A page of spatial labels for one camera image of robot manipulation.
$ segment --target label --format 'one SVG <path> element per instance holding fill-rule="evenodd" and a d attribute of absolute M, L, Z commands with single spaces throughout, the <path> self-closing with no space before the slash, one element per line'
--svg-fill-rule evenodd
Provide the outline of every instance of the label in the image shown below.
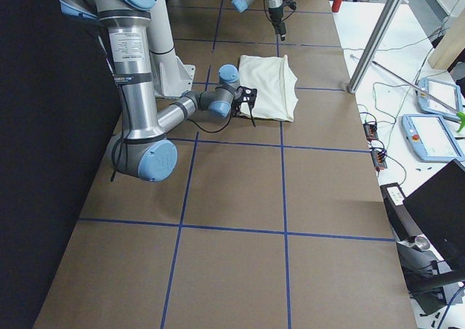
<path fill-rule="evenodd" d="M 110 43 L 115 62 L 137 62 L 144 60 L 142 33 L 134 31 L 111 33 Z"/>
<path fill-rule="evenodd" d="M 404 204 L 404 196 L 399 190 L 399 187 L 397 186 L 388 187 L 387 192 L 389 193 L 389 196 L 391 196 L 392 202 L 394 202 L 396 206 L 401 206 L 402 204 Z"/>

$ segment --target cable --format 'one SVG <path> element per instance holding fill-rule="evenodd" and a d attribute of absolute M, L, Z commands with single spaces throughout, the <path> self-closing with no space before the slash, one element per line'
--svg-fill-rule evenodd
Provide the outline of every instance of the cable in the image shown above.
<path fill-rule="evenodd" d="M 119 151 L 118 151 L 118 160 L 116 160 L 116 162 L 114 163 L 114 158 L 112 158 L 112 162 L 113 162 L 113 173 L 111 174 L 110 182 L 113 182 L 113 181 L 115 180 L 116 168 L 118 167 L 119 161 L 121 160 L 121 155 L 122 155 L 122 153 L 123 153 L 123 142 L 124 142 L 124 110 L 122 110 L 122 112 L 121 112 L 121 136 L 120 136 L 120 138 L 119 138 L 119 142 L 120 142 L 120 145 L 119 145 Z"/>
<path fill-rule="evenodd" d="M 369 112 L 366 112 L 366 111 L 362 111 L 362 112 L 359 113 L 359 114 L 361 114 L 361 115 L 363 115 L 363 114 L 364 114 L 364 115 L 369 115 L 369 116 L 373 117 L 373 118 L 374 118 L 374 121 L 376 122 L 376 117 L 373 115 L 373 113 L 369 113 Z"/>
<path fill-rule="evenodd" d="M 364 104 L 357 104 L 357 106 L 362 106 L 365 108 L 365 111 L 368 112 L 368 108 Z"/>
<path fill-rule="evenodd" d="M 448 23 L 450 17 L 452 16 L 452 13 L 453 13 L 453 10 L 457 7 L 458 3 L 460 2 L 460 0 L 457 0 L 457 2 L 453 5 L 452 9 L 450 10 L 450 14 L 448 15 L 447 19 L 445 20 L 445 22 L 441 25 L 441 29 L 445 27 L 445 25 Z"/>
<path fill-rule="evenodd" d="M 399 184 L 399 186 L 401 186 L 405 180 L 407 180 L 407 170 L 405 169 L 405 167 L 396 159 L 392 158 L 391 156 L 387 155 L 386 154 L 386 157 L 390 158 L 391 160 L 393 160 L 395 163 L 397 163 L 404 171 L 404 179 L 402 180 L 402 182 Z"/>
<path fill-rule="evenodd" d="M 446 31 L 447 29 L 440 29 L 439 30 L 439 34 L 441 34 L 442 32 Z M 406 44 L 405 46 L 401 46 L 401 47 L 394 47 L 394 48 L 388 48 L 388 49 L 378 49 L 377 52 L 388 52 L 388 51 L 397 51 L 397 50 L 400 50 L 400 49 L 404 49 L 406 47 L 410 47 L 410 46 L 415 46 L 416 44 L 419 44 L 420 42 L 423 42 L 423 41 L 426 41 L 428 39 L 430 39 L 431 37 L 433 37 L 434 35 L 437 34 L 436 32 L 437 30 L 435 30 L 431 35 L 427 36 L 426 38 L 422 38 L 420 41 L 417 41 L 417 42 L 413 42 L 412 44 Z M 348 51 L 364 51 L 365 48 L 343 48 L 343 50 L 348 50 Z"/>
<path fill-rule="evenodd" d="M 449 301 L 449 303 L 448 303 L 448 306 L 445 308 L 445 311 L 444 311 L 444 314 L 442 315 L 441 321 L 440 321 L 439 324 L 437 325 L 437 329 L 441 329 L 442 322 L 444 322 L 445 316 L 446 316 L 447 313 L 449 312 L 449 309 L 450 309 L 450 307 L 452 306 L 453 301 L 456 299 L 457 295 L 458 295 L 463 289 L 465 289 L 465 285 L 462 285 L 462 286 L 456 291 L 456 293 L 453 294 L 452 298 L 450 299 L 450 301 Z"/>
<path fill-rule="evenodd" d="M 227 123 L 226 123 L 223 127 L 221 127 L 220 129 L 217 129 L 216 131 L 209 131 L 209 130 L 207 130 L 207 129 L 204 129 L 200 124 L 198 124 L 197 122 L 195 122 L 194 120 L 191 120 L 191 119 L 189 119 L 189 118 L 188 118 L 186 121 L 189 121 L 189 122 L 194 123 L 201 131 L 204 131 L 204 132 L 206 132 L 206 133 L 213 134 L 213 133 L 219 133 L 220 131 L 224 130 L 224 129 L 230 124 L 231 118 L 232 118 L 232 117 L 233 117 L 233 113 L 230 112 L 230 117 L 229 117 L 229 119 L 227 120 Z"/>
<path fill-rule="evenodd" d="M 428 51 L 428 53 L 426 54 L 425 58 L 423 59 L 423 62 L 420 66 L 420 68 L 418 69 L 416 75 L 415 75 L 415 78 L 413 79 L 414 83 L 417 81 L 418 77 L 420 76 L 420 73 L 421 73 L 421 70 L 423 69 L 424 65 L 426 64 L 426 60 L 428 59 L 428 56 L 429 54 L 432 52 L 434 48 L 431 47 L 431 49 Z M 396 115 L 395 115 L 395 121 L 394 121 L 394 124 L 392 124 L 392 128 L 391 130 L 389 131 L 389 138 L 388 138 L 388 141 L 387 141 L 387 146 L 386 148 L 389 148 L 389 146 L 391 145 L 391 136 L 392 136 L 392 131 L 394 130 L 394 126 L 395 124 L 397 123 L 397 117 L 399 117 L 399 114 L 400 114 L 400 111 L 402 110 L 404 104 L 405 104 L 405 101 L 407 100 L 407 96 L 408 96 L 408 93 L 410 93 L 410 90 L 411 90 L 411 87 L 409 87 L 407 89 L 407 92 L 405 93 L 403 99 L 402 99 L 402 102 L 400 103 L 400 107 L 399 107 L 399 110 L 397 111 Z"/>
<path fill-rule="evenodd" d="M 267 7 L 266 7 L 266 4 L 265 4 L 265 0 L 263 0 L 263 12 L 264 12 L 264 15 L 265 17 L 267 18 L 267 20 L 272 23 L 272 20 L 270 18 L 270 16 L 268 15 L 268 11 L 267 11 Z M 281 20 L 282 23 L 284 23 L 290 16 L 292 16 L 294 13 L 296 12 L 296 9 L 292 9 L 292 12 L 290 14 L 288 14 L 287 16 L 284 17 L 284 19 Z"/>
<path fill-rule="evenodd" d="M 375 82 L 373 84 L 373 98 L 374 98 L 374 101 L 375 101 L 375 109 L 377 109 L 380 113 L 383 113 L 385 115 L 388 115 L 390 118 L 392 118 L 394 120 L 394 123 L 392 122 L 388 122 L 388 121 L 385 121 L 387 123 L 390 123 L 392 125 L 395 124 L 395 121 L 396 121 L 396 117 L 394 117 L 393 115 L 391 115 L 390 113 L 387 113 L 386 111 L 383 111 L 381 110 L 380 108 L 378 108 L 378 104 L 377 104 L 377 97 L 376 97 L 376 88 L 375 88 L 375 85 L 377 84 L 381 84 L 383 86 L 388 86 L 388 87 L 392 87 L 392 88 L 398 88 L 398 87 L 403 87 L 403 86 L 408 86 L 407 84 L 398 84 L 396 86 L 394 85 L 391 85 L 391 84 L 385 84 L 384 82 Z"/>

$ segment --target metal pole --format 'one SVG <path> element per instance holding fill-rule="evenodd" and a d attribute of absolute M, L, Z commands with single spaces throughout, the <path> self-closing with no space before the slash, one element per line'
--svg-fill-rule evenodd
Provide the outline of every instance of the metal pole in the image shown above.
<path fill-rule="evenodd" d="M 373 29 L 371 37 L 368 40 L 365 50 L 363 51 L 362 57 L 360 58 L 360 61 L 355 68 L 355 72 L 350 79 L 349 85 L 347 86 L 347 91 L 349 91 L 349 93 L 355 93 L 355 91 L 357 91 L 357 88 L 359 87 L 363 76 L 370 66 L 371 60 L 373 60 L 376 50 L 378 49 L 379 44 L 381 43 L 381 40 L 383 39 L 384 34 L 386 33 L 392 18 L 394 18 L 397 8 L 401 2 L 402 0 L 386 1 L 383 12 L 381 12 L 381 15 L 379 16 L 378 22 Z"/>

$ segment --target white desk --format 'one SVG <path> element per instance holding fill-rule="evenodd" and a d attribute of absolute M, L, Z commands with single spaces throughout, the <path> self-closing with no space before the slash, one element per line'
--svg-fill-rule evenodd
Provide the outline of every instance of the white desk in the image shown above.
<path fill-rule="evenodd" d="M 352 2 L 344 2 L 342 4 L 339 13 L 334 14 L 334 19 L 336 21 L 336 27 L 343 48 L 359 49 L 366 45 L 383 6 L 383 4 Z M 406 80 L 415 83 L 414 78 L 423 63 L 424 58 L 431 51 L 432 45 L 429 40 L 426 39 L 426 34 L 423 32 L 410 7 L 407 4 L 403 4 L 397 11 L 397 14 L 379 49 L 382 50 L 402 47 L 422 39 L 424 39 L 424 41 L 404 49 L 390 50 L 387 52 L 378 51 L 374 59 Z M 360 57 L 362 51 L 344 50 L 344 58 L 350 75 L 353 74 L 358 63 L 356 59 L 350 57 L 351 54 L 356 57 Z M 431 69 L 426 61 L 423 69 L 421 70 L 420 78 L 436 73 L 441 73 L 441 70 Z M 453 79 L 447 71 L 434 76 L 434 78 L 453 83 Z M 382 82 L 390 85 L 402 84 L 402 82 L 394 76 L 391 76 L 382 69 L 372 65 L 368 69 L 360 88 L 356 92 L 357 103 L 365 105 L 368 108 L 368 112 L 374 114 L 378 121 L 393 121 L 388 115 L 384 115 L 375 109 L 373 98 L 373 84 L 375 82 Z M 377 85 L 376 96 L 378 108 L 392 115 L 396 115 L 397 113 L 399 113 L 399 115 L 419 113 L 419 109 L 416 106 L 416 93 L 412 89 L 408 93 L 407 92 L 408 87 L 392 88 Z M 363 106 L 359 106 L 359 110 L 365 111 L 365 108 Z M 454 131 L 458 128 L 458 124 L 448 121 L 448 125 L 450 126 L 450 129 L 453 130 L 454 135 L 457 135 Z M 392 126 L 387 123 L 379 124 L 379 138 L 388 147 L 388 155 L 392 156 L 404 165 L 405 170 L 407 171 L 407 178 L 402 185 L 402 189 L 406 195 L 410 195 L 417 187 L 437 173 L 445 165 L 445 163 L 420 162 L 413 154 L 401 133 L 399 118 L 397 118 L 397 123 L 392 130 L 392 136 L 389 142 L 388 139 L 391 128 Z M 465 141 L 458 141 L 458 143 L 462 149 L 465 150 Z M 381 171 L 379 174 L 379 184 L 401 182 L 403 180 L 404 173 L 399 165 L 390 159 L 387 159 L 387 165 L 388 169 Z M 432 321 L 435 320 L 433 317 L 434 315 L 429 317 L 419 317 L 421 309 L 418 304 L 415 301 L 412 301 L 412 306 L 416 314 L 418 326 L 420 328 L 430 328 Z M 442 328 L 447 328 L 452 325 L 460 328 L 465 327 L 465 305 L 461 304 L 452 306 L 448 312 L 446 320 L 442 324 Z"/>

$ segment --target small electronic device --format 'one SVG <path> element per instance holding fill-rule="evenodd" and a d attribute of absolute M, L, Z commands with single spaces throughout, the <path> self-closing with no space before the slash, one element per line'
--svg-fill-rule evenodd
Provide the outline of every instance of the small electronic device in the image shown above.
<path fill-rule="evenodd" d="M 456 112 L 453 113 L 452 110 L 446 109 L 441 104 L 438 104 L 434 100 L 427 98 L 421 92 L 416 92 L 418 97 L 418 106 L 420 110 L 424 113 L 434 113 L 435 115 L 441 115 L 448 120 L 459 122 L 460 119 L 457 117 L 456 113 L 463 110 L 462 108 L 462 96 L 460 92 L 460 87 L 455 84 L 448 84 L 446 82 L 433 80 L 431 78 L 422 78 L 418 82 L 418 86 L 424 91 L 434 95 L 436 98 L 449 105 L 451 108 L 455 109 Z"/>
<path fill-rule="evenodd" d="M 420 161 L 465 161 L 464 152 L 441 115 L 404 115 L 402 130 Z"/>

